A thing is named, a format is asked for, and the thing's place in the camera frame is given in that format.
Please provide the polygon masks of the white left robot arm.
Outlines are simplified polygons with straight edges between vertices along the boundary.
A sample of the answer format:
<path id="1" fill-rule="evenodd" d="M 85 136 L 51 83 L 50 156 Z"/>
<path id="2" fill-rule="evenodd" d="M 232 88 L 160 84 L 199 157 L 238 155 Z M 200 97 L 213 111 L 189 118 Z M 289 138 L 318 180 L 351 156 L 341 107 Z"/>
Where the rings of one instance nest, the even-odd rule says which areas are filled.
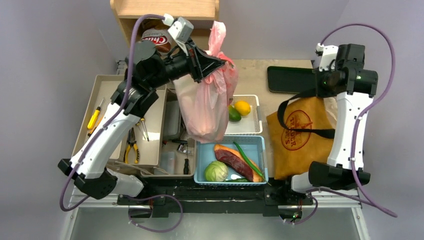
<path id="1" fill-rule="evenodd" d="M 125 79 L 113 93 L 100 125 L 81 150 L 58 163 L 59 169 L 91 198 L 118 194 L 129 196 L 138 205 L 146 203 L 149 191 L 138 177 L 106 167 L 111 154 L 159 98 L 159 87 L 186 75 L 199 83 L 225 64 L 224 59 L 207 54 L 191 39 L 166 58 L 152 41 L 136 42 L 127 59 Z"/>

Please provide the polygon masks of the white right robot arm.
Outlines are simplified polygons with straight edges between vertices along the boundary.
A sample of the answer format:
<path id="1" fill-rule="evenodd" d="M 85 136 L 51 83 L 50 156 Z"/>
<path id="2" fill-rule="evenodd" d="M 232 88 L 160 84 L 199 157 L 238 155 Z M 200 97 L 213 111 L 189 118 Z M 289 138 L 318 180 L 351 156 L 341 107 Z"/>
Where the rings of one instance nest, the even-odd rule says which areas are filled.
<path id="1" fill-rule="evenodd" d="M 318 43 L 315 53 L 320 57 L 315 69 L 316 95 L 336 99 L 333 144 L 326 163 L 313 161 L 307 172 L 293 176 L 291 184 L 281 189 L 280 196 L 288 204 L 315 188 L 351 190 L 371 178 L 364 171 L 363 143 L 367 107 L 374 102 L 378 73 L 364 68 L 364 45 Z"/>

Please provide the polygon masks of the brown Trader Joe's bag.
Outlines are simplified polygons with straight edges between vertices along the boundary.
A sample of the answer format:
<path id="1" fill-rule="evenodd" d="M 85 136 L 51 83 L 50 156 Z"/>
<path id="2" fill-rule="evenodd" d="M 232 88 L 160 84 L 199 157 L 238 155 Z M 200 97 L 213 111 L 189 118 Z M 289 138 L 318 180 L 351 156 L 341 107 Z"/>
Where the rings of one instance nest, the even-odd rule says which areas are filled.
<path id="1" fill-rule="evenodd" d="M 282 102 L 266 121 L 274 179 L 303 174 L 313 161 L 327 162 L 337 123 L 335 97 L 317 97 L 315 89 L 303 91 Z"/>

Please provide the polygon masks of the pink plastic grocery bag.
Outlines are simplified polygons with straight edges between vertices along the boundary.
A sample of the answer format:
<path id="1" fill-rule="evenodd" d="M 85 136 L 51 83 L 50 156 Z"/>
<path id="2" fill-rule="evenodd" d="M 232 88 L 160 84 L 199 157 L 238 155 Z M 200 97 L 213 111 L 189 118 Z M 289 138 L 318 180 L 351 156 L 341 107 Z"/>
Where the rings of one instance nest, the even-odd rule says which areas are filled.
<path id="1" fill-rule="evenodd" d="M 228 123 L 228 107 L 238 83 L 235 63 L 221 50 L 227 29 L 223 22 L 214 21 L 206 53 L 225 64 L 200 83 L 188 74 L 173 83 L 188 136 L 200 143 L 223 139 Z"/>

